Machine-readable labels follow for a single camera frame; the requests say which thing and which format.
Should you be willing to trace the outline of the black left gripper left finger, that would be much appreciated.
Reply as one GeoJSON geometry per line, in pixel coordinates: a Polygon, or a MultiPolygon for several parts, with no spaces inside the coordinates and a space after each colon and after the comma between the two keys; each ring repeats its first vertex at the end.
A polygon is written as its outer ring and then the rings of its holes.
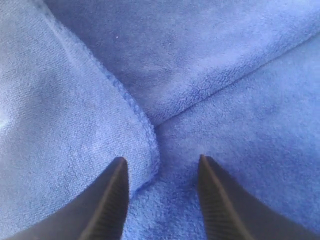
{"type": "Polygon", "coordinates": [[[12,240],[119,240],[129,204],[128,164],[116,157],[80,195],[12,240]]]}

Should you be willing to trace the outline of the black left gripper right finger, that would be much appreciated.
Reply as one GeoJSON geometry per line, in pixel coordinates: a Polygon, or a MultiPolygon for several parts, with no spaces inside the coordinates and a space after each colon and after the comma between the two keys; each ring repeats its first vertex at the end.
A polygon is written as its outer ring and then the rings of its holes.
{"type": "Polygon", "coordinates": [[[201,155],[197,193],[209,240],[315,240],[317,235],[247,192],[212,157],[201,155]]]}

